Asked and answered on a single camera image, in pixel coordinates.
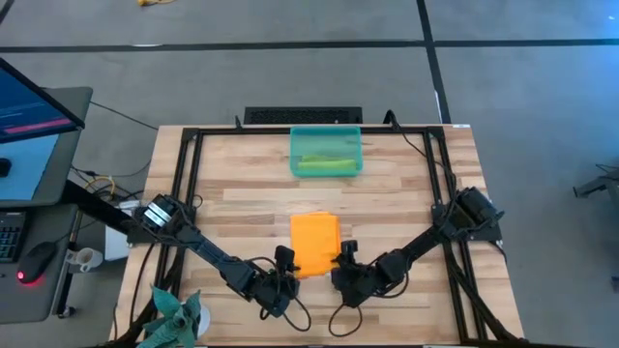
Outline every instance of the computer monitor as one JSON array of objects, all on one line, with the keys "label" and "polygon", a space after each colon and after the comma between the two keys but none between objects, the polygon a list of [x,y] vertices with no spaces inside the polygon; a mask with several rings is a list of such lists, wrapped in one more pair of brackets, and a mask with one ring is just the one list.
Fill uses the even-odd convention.
[{"label": "computer monitor", "polygon": [[0,144],[83,127],[82,120],[0,58]]}]

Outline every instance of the orange sponge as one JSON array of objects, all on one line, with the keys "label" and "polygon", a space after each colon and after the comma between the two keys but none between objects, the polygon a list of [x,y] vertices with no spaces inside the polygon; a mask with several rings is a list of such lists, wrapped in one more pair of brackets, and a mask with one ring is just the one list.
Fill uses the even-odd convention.
[{"label": "orange sponge", "polygon": [[322,276],[334,268],[340,251],[339,218],[327,212],[290,217],[296,277]]}]

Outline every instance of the gray floor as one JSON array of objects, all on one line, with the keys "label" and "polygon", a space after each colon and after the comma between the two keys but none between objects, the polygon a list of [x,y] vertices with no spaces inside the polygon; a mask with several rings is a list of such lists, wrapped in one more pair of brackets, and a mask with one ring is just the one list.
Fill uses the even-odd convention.
[{"label": "gray floor", "polygon": [[[427,9],[436,40],[619,38],[612,0],[427,0]],[[17,0],[0,45],[422,36],[413,0],[179,0],[147,9],[120,0]],[[617,54],[610,46],[438,49],[453,122],[472,125],[490,195],[507,211],[510,275],[533,341],[616,346],[619,296],[609,277],[619,274],[619,217],[606,195],[578,200],[572,186],[600,175],[595,163],[619,164]],[[153,125],[231,124],[245,106],[260,105],[359,105],[366,122],[392,108],[401,122],[438,122],[422,48],[3,57],[43,86],[92,86],[95,101]],[[133,172],[149,159],[154,139],[153,131],[93,106],[74,164]],[[121,183],[140,189],[144,179]],[[0,347],[105,341],[122,272],[117,263],[78,277],[71,293],[78,317],[2,326]]]}]

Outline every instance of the green container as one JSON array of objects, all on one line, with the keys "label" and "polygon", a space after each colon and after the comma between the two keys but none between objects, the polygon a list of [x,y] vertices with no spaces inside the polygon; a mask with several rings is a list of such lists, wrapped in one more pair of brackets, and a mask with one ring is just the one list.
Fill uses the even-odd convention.
[{"label": "green container", "polygon": [[290,170],[301,178],[355,177],[364,167],[357,126],[290,129]]}]

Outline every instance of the wooden tabletop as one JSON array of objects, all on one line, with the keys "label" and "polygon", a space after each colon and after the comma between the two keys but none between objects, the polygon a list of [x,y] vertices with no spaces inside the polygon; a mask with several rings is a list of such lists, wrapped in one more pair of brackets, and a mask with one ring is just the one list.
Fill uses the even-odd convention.
[{"label": "wooden tabletop", "polygon": [[[170,193],[181,132],[180,126],[160,128],[145,199]],[[445,133],[458,187],[475,186],[486,193],[472,130],[445,126]],[[410,134],[408,138],[424,149],[420,135]],[[432,147],[439,160],[437,143]],[[339,216],[342,239],[356,239],[357,260],[367,263],[382,252],[406,245],[430,226],[433,196],[427,162],[401,135],[363,135],[364,170],[352,179],[295,178],[288,167],[288,154],[288,135],[206,136],[195,188],[204,198],[196,220],[202,233],[230,255],[272,258],[276,246],[290,246],[291,215],[327,211]],[[191,155],[185,181],[190,165]],[[509,331],[522,336],[502,255],[488,243],[469,245],[482,298]],[[146,249],[136,246],[129,255],[116,313],[120,334],[129,324],[133,290]],[[135,316],[151,297],[158,255],[159,247],[155,246],[139,287]],[[234,294],[218,271],[191,252],[186,256],[180,295],[185,299],[201,291],[201,301],[212,316],[208,332],[198,340],[205,345],[457,343],[441,248],[420,258],[409,274],[410,284],[402,296],[391,300],[372,298],[363,303],[362,328],[345,338],[332,337],[327,330],[330,316],[341,304],[328,276],[301,280],[299,298],[312,318],[307,333],[294,331],[283,318],[261,321],[256,302],[247,303]],[[463,293],[462,298],[469,334],[474,336],[470,304]],[[286,313],[298,326],[306,325],[305,314],[296,304],[291,304]],[[334,331],[347,332],[358,320],[356,309],[345,308],[334,322]]]}]

